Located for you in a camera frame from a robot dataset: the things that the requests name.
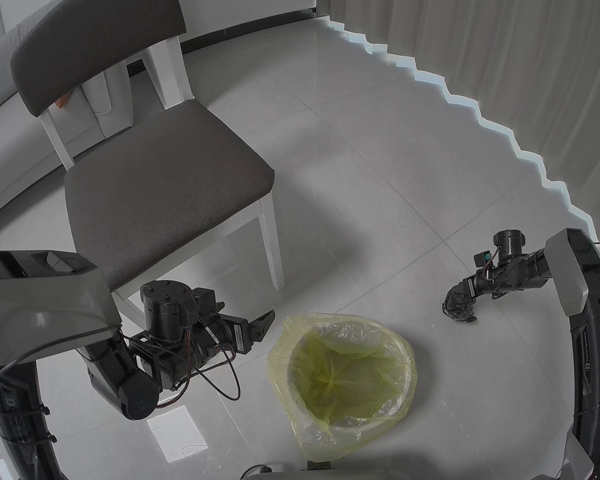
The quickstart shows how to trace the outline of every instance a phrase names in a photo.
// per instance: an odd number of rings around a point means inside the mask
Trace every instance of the chair backrest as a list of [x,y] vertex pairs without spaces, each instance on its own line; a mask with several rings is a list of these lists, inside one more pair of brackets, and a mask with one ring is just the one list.
[[98,73],[184,32],[178,0],[64,0],[24,37],[11,74],[37,117]]

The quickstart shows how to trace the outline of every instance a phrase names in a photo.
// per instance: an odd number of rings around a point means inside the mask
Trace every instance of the yellow plastic bag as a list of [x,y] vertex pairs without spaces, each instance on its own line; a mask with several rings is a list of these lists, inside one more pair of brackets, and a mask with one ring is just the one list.
[[353,315],[288,317],[267,357],[269,379],[296,439],[314,462],[335,460],[407,414],[418,375],[413,349]]

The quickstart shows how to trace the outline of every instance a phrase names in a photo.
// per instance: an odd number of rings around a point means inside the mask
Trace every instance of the chair seat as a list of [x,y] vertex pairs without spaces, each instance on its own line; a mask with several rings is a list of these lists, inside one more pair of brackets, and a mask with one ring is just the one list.
[[69,169],[75,249],[116,290],[266,196],[273,180],[273,169],[238,135],[186,100]]

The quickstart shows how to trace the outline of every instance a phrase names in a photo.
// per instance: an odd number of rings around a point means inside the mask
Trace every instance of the curtain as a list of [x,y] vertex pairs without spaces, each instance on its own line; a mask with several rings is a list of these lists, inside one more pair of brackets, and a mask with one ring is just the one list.
[[317,0],[543,157],[600,238],[600,0]]

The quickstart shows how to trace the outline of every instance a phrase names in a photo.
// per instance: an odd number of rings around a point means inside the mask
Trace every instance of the white sofa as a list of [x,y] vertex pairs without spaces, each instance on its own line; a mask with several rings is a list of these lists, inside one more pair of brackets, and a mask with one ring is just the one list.
[[[36,11],[38,15],[27,18],[29,23],[16,34],[9,31],[9,41],[21,40],[26,28],[39,21],[52,4],[55,5],[51,2]],[[5,32],[1,20],[0,15],[2,39]],[[3,59],[5,55],[0,54],[0,73],[6,72],[10,79],[9,59]],[[0,76],[0,88],[3,86],[4,76]],[[64,107],[52,106],[50,110],[60,137],[73,156],[128,128],[133,123],[133,104],[126,62],[88,80],[74,89]],[[20,95],[16,93],[4,101],[0,105],[0,208],[60,165],[40,120],[29,113]]]

